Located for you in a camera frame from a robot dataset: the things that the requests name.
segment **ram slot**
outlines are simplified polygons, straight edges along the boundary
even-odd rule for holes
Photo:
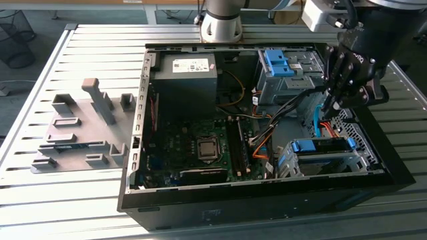
[[[241,176],[251,172],[248,146],[243,138],[239,118],[229,118],[225,123],[231,167],[235,175]]]

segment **wastebasket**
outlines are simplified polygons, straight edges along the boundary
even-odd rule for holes
[[[36,38],[36,33],[21,10],[0,10],[0,25],[8,31],[17,31],[25,42]]]
[[[0,60],[10,69],[28,67],[36,60],[18,29],[0,23]]]

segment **slotted aluminum tabletop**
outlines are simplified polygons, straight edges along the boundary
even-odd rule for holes
[[[333,43],[336,35],[247,25],[244,39]],[[427,239],[427,102],[393,63],[383,80],[391,101],[371,110],[416,184],[345,212],[148,233],[116,211],[121,169],[30,173],[54,94],[86,99],[82,79],[98,78],[110,98],[132,91],[136,96],[144,44],[198,41],[190,25],[78,25],[64,31],[0,149],[0,239]]]

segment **power supply label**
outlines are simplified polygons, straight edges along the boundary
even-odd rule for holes
[[[174,59],[172,65],[173,73],[193,73],[209,71],[209,63],[206,58]]]

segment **motherboard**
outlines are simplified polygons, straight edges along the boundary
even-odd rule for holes
[[[253,134],[245,117],[165,122],[149,146],[148,187],[260,180],[263,163],[245,144]]]

